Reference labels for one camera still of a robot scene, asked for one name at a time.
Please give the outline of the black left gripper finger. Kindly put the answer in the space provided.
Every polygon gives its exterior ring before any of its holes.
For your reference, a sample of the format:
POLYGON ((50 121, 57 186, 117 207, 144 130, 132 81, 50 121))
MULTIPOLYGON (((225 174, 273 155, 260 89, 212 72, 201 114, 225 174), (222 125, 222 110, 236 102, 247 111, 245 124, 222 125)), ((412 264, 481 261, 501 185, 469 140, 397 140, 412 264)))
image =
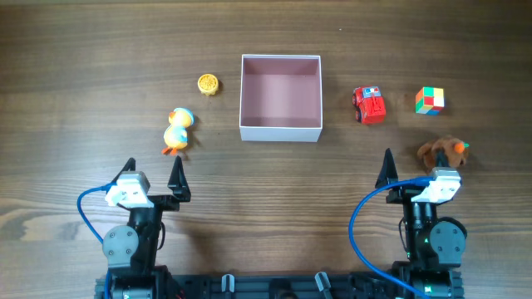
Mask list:
POLYGON ((118 174, 115 176, 115 178, 111 182, 115 183, 119 179, 121 174, 126 171, 135 171, 135 159, 134 158, 129 158, 126 161, 125 165, 122 167, 122 169, 118 172, 118 174))
POLYGON ((185 177, 182 159, 179 156, 175 157, 167 186, 178 201, 189 202, 191 200, 190 187, 185 177))

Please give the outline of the brown plush toy with carrot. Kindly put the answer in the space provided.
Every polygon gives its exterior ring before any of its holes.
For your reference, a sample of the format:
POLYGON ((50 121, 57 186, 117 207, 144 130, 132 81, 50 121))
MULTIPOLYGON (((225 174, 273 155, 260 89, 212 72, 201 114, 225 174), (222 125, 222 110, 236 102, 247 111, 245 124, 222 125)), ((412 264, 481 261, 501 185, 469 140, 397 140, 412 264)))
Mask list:
POLYGON ((470 145, 453 136, 444 136, 431 140, 422 145, 417 151, 417 158, 425 165, 426 171, 431 172, 436 167, 435 157, 439 150, 444 150, 449 167, 458 168, 466 164, 470 145))

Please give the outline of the yellow duck toy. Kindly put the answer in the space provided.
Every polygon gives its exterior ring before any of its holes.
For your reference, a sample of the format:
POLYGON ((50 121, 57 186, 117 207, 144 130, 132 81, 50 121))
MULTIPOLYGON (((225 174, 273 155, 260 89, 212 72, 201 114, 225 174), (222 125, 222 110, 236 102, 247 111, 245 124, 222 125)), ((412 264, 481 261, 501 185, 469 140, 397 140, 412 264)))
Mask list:
POLYGON ((179 107, 169 113, 168 119, 170 125, 163 134, 165 147, 161 153, 177 155, 180 150, 188 146, 187 129, 194 124, 195 118, 190 110, 179 107))

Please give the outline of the colourful puzzle cube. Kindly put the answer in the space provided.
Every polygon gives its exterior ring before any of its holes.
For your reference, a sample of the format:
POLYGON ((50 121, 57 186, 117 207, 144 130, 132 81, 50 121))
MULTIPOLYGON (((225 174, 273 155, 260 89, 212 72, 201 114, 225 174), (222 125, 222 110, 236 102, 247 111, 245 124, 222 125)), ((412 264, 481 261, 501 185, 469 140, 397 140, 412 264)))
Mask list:
POLYGON ((424 86, 416 94, 415 112, 423 115, 438 115, 445 107, 444 90, 424 86))

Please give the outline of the red toy car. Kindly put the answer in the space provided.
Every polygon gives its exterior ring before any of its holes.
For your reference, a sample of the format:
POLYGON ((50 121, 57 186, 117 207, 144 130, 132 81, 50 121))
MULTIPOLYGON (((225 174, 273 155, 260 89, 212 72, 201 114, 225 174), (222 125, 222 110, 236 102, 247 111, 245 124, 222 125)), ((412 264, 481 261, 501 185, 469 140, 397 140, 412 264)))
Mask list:
POLYGON ((385 101, 378 86, 361 86, 352 94, 355 119, 364 125, 382 123, 386 117, 385 101))

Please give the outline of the yellow round toy cap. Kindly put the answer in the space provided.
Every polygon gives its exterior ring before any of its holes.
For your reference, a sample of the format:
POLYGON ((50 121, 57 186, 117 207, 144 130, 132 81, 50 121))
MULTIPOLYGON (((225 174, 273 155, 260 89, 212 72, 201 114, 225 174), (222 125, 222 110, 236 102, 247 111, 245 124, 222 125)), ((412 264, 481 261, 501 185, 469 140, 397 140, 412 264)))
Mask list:
POLYGON ((199 91, 205 96, 213 96, 219 90, 219 80, 213 74, 203 74, 197 81, 199 91))

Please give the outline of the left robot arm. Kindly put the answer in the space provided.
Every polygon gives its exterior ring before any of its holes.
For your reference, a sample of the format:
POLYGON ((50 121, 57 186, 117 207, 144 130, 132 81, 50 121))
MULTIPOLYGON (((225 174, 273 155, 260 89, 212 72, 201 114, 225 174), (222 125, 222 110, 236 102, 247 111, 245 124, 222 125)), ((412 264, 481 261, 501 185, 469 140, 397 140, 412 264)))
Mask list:
POLYGON ((176 157, 169 182, 169 194, 149 195, 150 183, 128 159, 106 188, 106 201, 129 212, 127 224, 112 228, 103 238, 109 277, 104 282, 105 298, 184 298, 183 287, 168 267, 155 264, 165 241, 164 212, 177 212, 191 200, 181 157, 176 157))

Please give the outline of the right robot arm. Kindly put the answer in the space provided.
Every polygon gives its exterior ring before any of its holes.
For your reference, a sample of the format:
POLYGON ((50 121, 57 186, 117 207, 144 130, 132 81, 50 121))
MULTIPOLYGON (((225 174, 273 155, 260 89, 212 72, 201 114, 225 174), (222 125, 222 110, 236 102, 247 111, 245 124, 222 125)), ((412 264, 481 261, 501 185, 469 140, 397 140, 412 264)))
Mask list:
POLYGON ((467 231, 456 219, 439 217, 436 208, 450 202, 461 186, 461 177, 449 164, 442 149, 430 181, 397 186, 399 181, 392 152, 385 153, 376 187, 388 192, 386 202, 402 206, 398 228, 406 261, 395 261, 385 273, 372 274, 365 281, 368 298, 462 298, 461 256, 466 249, 467 231))

